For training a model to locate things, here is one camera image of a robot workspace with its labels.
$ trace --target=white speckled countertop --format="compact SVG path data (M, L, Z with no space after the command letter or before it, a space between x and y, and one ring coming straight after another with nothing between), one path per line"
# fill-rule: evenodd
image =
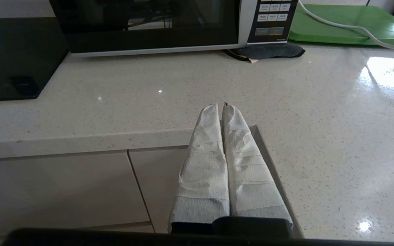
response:
M187 145L200 109L257 124L307 238L394 241L394 51L304 45L75 58L38 99L0 101L0 158Z

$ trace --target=cabinet drawer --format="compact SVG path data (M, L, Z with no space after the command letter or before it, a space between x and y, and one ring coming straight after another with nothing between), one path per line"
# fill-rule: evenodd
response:
M180 167L188 156L186 146L129 151L142 195L156 233L168 233L168 221L179 186Z
M0 235L149 221L125 152L0 160Z

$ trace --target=rolled paper towel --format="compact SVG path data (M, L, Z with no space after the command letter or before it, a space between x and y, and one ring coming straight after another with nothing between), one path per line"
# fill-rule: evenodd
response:
M212 223L229 216L228 173L223 152L217 104L198 117L179 174L179 188L170 214L171 223Z
M224 150L229 174L230 215L292 219L261 152L235 106L222 114Z

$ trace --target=power cord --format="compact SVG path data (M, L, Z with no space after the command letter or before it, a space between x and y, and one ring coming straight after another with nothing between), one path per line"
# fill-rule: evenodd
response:
M366 28L363 28L363 27L360 27L360 26L344 25L344 24L340 24L340 23L330 22L329 20L325 20L325 19L313 14L308 9L306 9L305 6L303 6L303 3L301 1L299 1L299 5L303 9L303 11L305 11L305 13L307 13L309 16L311 16L312 18L314 18L314 19L316 19L316 20L318 20L318 21L320 21L322 23L325 23L325 24L328 24L328 25L331 25L331 26L336 26L336 27L341 27L341 28L349 28L349 29L355 29L355 30L362 31L367 36L369 36L370 39L372 39L378 45L380 45L380 46L382 46L384 48L388 48L388 49L394 50L394 45L387 44L385 42L380 41L372 33L370 33L370 31L367 30Z

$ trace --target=green cutting board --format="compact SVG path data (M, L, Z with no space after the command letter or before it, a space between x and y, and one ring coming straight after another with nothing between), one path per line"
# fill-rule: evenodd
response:
M394 16L376 6L315 5L306 9L323 19L346 25L362 26L379 40L394 45ZM377 45L360 31L338 28L319 22L298 6L289 39L301 42Z

